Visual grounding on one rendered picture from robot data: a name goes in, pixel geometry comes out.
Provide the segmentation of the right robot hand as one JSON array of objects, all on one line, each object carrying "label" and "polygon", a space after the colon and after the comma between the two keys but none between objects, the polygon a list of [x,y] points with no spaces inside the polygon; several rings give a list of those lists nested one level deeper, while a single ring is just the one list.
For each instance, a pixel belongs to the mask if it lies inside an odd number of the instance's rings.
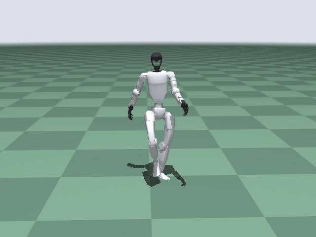
[{"label": "right robot hand", "polygon": [[133,118],[132,118],[132,114],[131,114],[131,111],[133,110],[133,106],[132,105],[130,105],[130,107],[128,107],[129,108],[129,110],[128,110],[128,117],[129,117],[129,119],[130,120],[132,120]]}]

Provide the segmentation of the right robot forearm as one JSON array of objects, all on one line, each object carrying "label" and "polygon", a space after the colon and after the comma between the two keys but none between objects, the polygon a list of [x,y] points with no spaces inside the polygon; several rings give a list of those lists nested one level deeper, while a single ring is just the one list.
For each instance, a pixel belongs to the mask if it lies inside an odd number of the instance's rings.
[{"label": "right robot forearm", "polygon": [[138,99],[138,97],[132,94],[132,97],[131,97],[131,100],[130,100],[129,107],[130,107],[130,105],[132,105],[132,106],[133,106],[133,108],[134,108],[134,106],[135,106],[135,103],[136,103],[137,99]]}]

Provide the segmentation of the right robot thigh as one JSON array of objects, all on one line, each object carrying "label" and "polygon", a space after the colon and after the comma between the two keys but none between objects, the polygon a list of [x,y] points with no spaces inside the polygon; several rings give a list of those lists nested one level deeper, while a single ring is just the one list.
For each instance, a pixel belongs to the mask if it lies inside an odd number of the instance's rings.
[{"label": "right robot thigh", "polygon": [[153,111],[146,111],[144,115],[145,127],[147,128],[148,140],[151,142],[151,147],[158,145],[155,137],[155,114]]}]

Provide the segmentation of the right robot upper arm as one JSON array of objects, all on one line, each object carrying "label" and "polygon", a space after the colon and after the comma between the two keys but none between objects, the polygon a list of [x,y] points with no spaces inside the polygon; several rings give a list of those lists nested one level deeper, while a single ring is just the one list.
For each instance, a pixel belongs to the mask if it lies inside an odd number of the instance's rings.
[{"label": "right robot upper arm", "polygon": [[147,74],[148,73],[142,73],[139,76],[139,79],[138,79],[137,84],[136,84],[136,88],[133,91],[133,95],[138,97],[141,94],[140,90],[141,90],[144,82],[147,80]]}]

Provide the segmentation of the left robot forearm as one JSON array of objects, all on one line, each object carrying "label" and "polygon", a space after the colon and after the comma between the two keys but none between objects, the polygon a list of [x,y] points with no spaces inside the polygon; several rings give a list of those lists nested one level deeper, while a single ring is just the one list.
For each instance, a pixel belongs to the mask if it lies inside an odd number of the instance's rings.
[{"label": "left robot forearm", "polygon": [[181,100],[184,100],[184,99],[182,98],[180,91],[179,91],[179,93],[176,93],[174,95],[174,97],[177,100],[178,104],[181,106],[181,104],[182,104]]}]

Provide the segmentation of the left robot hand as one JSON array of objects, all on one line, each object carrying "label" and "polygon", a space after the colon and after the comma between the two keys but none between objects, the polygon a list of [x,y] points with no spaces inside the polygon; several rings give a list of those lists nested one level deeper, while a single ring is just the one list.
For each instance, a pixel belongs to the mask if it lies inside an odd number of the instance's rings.
[{"label": "left robot hand", "polygon": [[182,104],[181,104],[181,108],[183,108],[183,110],[184,110],[184,116],[185,115],[187,115],[187,113],[188,113],[188,109],[189,109],[189,107],[188,107],[188,104],[184,101],[184,100],[181,100],[181,102],[182,102]]}]

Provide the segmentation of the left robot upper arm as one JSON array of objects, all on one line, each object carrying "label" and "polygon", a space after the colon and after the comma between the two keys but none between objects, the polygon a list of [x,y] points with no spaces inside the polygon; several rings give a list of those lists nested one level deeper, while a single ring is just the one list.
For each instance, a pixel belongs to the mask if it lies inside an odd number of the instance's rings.
[{"label": "left robot upper arm", "polygon": [[175,74],[173,72],[167,72],[168,79],[170,79],[170,85],[171,85],[171,94],[175,95],[176,93],[179,93],[179,89],[177,88],[177,81]]}]

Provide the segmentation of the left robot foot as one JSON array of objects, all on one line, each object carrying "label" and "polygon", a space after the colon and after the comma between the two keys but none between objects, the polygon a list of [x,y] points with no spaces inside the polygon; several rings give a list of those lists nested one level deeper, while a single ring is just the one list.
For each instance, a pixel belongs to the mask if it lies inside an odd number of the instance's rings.
[{"label": "left robot foot", "polygon": [[169,180],[170,178],[167,177],[164,173],[161,173],[161,175],[159,176],[159,178],[164,179],[164,180]]}]

